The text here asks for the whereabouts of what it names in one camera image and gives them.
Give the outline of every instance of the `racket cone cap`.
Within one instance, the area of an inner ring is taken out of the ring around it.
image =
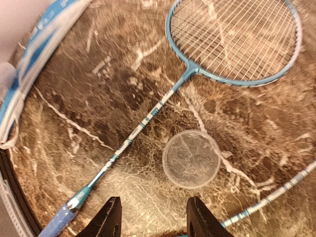
[[[162,154],[162,166],[169,180],[185,189],[197,189],[215,179],[221,151],[210,135],[186,130],[173,136]]]

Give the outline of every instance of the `racket handle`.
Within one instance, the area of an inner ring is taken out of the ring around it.
[[[56,215],[51,219],[47,226],[39,234],[39,237],[55,237],[71,222],[76,216],[66,204],[59,209]]]

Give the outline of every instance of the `brown marble tabletop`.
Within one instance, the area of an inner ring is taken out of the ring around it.
[[[42,226],[93,178],[184,72],[164,35],[172,2],[94,1],[40,74],[10,154]],[[78,233],[111,196],[122,201],[123,237],[185,230],[186,202],[194,195],[223,221],[314,159],[316,5],[312,0],[292,2],[303,24],[303,47],[290,72],[259,88],[192,77],[105,175],[61,236]],[[12,61],[21,54],[17,49]],[[215,181],[198,190],[174,186],[162,169],[166,142],[186,129],[213,136],[225,161]],[[315,236],[315,187],[314,172],[228,230],[236,237]]]

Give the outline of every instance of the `badminton racket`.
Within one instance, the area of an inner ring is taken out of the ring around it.
[[[288,0],[178,0],[167,15],[165,32],[187,69],[91,182],[63,205],[41,237],[63,230],[106,171],[192,75],[227,85],[266,85],[293,66],[302,42],[300,19]]]

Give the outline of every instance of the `racket strings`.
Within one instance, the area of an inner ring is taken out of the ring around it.
[[[174,42],[189,59],[238,80],[282,69],[293,55],[295,32],[282,0],[184,0],[171,19]]]

